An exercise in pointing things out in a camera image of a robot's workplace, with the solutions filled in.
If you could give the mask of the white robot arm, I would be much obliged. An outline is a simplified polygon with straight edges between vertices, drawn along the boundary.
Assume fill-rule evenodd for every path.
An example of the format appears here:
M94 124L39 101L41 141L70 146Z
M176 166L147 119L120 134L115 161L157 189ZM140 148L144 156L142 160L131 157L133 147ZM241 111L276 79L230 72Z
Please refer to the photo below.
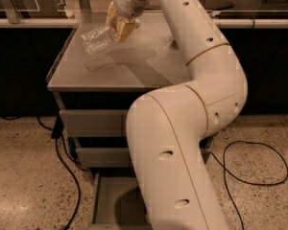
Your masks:
M148 0L113 0L108 22ZM201 151L201 141L230 124L248 94L244 70L199 0L158 0L190 74L185 83L139 97L127 115L132 165L153 230L229 230Z

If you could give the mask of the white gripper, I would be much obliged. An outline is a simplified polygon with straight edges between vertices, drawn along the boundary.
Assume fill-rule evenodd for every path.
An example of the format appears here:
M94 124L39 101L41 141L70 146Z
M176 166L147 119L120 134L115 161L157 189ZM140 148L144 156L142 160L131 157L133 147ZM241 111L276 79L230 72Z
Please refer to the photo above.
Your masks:
M149 0L113 0L108 5L106 24L117 31L116 41L124 42L129 35L140 26L138 19Z

